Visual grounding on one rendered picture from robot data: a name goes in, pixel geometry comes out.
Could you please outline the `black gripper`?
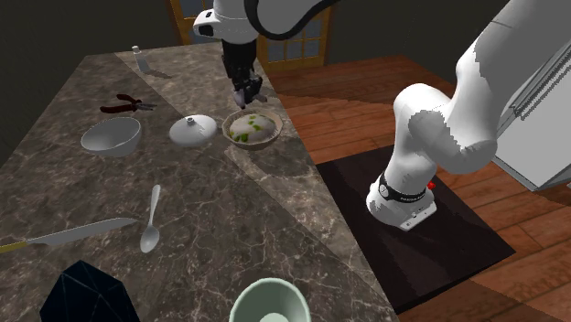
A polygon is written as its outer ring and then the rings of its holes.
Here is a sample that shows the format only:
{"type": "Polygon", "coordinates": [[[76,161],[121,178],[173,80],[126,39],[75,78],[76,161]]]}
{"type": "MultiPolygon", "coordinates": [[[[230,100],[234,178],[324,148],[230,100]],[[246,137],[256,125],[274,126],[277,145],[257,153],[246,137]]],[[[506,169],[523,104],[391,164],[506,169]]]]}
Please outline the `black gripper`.
{"type": "Polygon", "coordinates": [[[260,93],[262,78],[254,71],[257,42],[253,40],[245,44],[233,44],[226,40],[222,44],[222,61],[227,76],[232,80],[234,90],[232,97],[238,107],[245,109],[253,101],[267,102],[267,97],[260,93]]]}

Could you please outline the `wicker bowl with green-white plate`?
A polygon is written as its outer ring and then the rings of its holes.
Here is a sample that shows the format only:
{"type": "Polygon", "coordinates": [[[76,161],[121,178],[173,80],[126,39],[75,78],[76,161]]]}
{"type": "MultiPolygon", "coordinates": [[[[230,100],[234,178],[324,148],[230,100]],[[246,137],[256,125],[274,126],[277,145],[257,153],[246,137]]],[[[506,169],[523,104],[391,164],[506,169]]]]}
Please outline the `wicker bowl with green-white plate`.
{"type": "Polygon", "coordinates": [[[262,150],[281,134],[281,117],[267,109],[244,109],[230,114],[222,123],[225,138],[244,150],[262,150]]]}

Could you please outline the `white domed lid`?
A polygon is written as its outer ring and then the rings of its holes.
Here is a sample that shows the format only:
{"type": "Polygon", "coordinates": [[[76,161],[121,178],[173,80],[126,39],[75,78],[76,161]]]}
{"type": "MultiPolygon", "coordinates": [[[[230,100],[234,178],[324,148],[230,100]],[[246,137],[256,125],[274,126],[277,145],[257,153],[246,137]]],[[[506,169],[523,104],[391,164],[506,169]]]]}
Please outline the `white domed lid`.
{"type": "Polygon", "coordinates": [[[203,114],[185,116],[176,121],[169,130],[169,138],[179,146],[205,145],[217,133],[216,121],[203,114]]]}

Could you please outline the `grey spatula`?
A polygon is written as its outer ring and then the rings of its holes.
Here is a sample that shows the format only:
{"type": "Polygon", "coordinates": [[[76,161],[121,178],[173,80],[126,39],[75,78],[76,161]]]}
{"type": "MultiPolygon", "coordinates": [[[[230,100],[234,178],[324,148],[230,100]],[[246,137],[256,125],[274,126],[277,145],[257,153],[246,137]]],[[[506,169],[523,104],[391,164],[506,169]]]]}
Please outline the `grey spatula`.
{"type": "Polygon", "coordinates": [[[153,70],[150,67],[145,54],[138,46],[132,46],[132,51],[135,57],[136,65],[141,72],[143,72],[146,75],[151,75],[162,79],[170,79],[170,76],[167,75],[166,73],[158,70],[153,70]]]}

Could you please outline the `grey bowl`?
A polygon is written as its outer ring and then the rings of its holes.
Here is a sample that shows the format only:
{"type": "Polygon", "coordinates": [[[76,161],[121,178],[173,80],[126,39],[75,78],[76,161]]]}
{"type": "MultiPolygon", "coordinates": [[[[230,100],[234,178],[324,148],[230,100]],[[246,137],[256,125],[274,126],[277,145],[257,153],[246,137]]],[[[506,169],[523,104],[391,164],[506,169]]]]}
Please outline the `grey bowl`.
{"type": "Polygon", "coordinates": [[[81,146],[97,156],[123,157],[133,153],[142,135],[132,117],[114,117],[97,123],[81,138],[81,146]]]}

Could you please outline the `silver spoon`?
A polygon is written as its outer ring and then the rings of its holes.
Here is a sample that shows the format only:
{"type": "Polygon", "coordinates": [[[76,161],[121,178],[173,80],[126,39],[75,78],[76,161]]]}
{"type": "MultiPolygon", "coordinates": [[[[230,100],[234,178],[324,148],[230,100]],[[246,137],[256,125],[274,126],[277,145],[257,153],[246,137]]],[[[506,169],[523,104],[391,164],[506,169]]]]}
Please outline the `silver spoon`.
{"type": "Polygon", "coordinates": [[[150,208],[149,208],[149,219],[147,226],[140,239],[140,250],[143,253],[151,252],[158,244],[160,233],[158,229],[153,225],[153,220],[156,212],[156,206],[160,197],[161,186],[156,184],[152,188],[150,208]]]}

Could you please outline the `pale green cup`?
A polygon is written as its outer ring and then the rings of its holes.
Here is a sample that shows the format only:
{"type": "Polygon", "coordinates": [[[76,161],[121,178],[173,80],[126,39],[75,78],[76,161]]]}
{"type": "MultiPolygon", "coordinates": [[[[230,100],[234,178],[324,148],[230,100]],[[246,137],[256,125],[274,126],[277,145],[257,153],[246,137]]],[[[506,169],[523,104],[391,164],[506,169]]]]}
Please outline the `pale green cup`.
{"type": "Polygon", "coordinates": [[[229,322],[312,322],[312,318],[296,286],[280,278],[263,278],[240,293],[229,322]]]}

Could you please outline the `dark robot stand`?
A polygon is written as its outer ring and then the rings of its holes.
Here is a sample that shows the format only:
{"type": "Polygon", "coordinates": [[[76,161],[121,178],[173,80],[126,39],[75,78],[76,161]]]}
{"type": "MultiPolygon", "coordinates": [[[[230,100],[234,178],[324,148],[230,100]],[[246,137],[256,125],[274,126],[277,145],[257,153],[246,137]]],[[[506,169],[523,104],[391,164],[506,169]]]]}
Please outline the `dark robot stand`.
{"type": "Polygon", "coordinates": [[[436,212],[409,231],[368,211],[370,184],[386,168],[390,146],[319,164],[344,220],[398,314],[445,292],[515,253],[438,177],[436,212]]]}

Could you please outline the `black faceted object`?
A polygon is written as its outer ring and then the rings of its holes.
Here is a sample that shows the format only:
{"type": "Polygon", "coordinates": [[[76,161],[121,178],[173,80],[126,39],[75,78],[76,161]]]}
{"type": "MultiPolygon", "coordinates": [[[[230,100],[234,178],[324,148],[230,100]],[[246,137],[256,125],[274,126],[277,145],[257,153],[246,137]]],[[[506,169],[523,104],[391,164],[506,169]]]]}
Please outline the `black faceted object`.
{"type": "Polygon", "coordinates": [[[41,322],[141,322],[124,284],[79,260],[58,277],[41,322]]]}

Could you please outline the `white refrigerator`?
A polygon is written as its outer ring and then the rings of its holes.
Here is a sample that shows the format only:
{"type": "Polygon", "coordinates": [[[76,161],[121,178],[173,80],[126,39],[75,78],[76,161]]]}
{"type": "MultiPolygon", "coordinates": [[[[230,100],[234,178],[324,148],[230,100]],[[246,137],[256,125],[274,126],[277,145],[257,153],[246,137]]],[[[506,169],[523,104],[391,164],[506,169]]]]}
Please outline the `white refrigerator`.
{"type": "Polygon", "coordinates": [[[509,100],[493,162],[531,191],[571,187],[571,40],[509,100]]]}

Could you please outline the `red-handled pliers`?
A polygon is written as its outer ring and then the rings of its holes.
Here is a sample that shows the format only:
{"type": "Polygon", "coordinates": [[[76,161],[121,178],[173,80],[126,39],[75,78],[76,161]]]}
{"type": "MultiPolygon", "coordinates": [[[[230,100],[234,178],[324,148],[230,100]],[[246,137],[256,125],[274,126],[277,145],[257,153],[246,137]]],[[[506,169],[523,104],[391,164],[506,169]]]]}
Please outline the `red-handled pliers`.
{"type": "Polygon", "coordinates": [[[116,98],[120,101],[126,101],[126,104],[117,106],[101,106],[100,111],[102,113],[124,113],[124,112],[135,112],[137,110],[152,111],[156,104],[144,103],[141,100],[134,99],[130,95],[119,93],[116,98]]]}

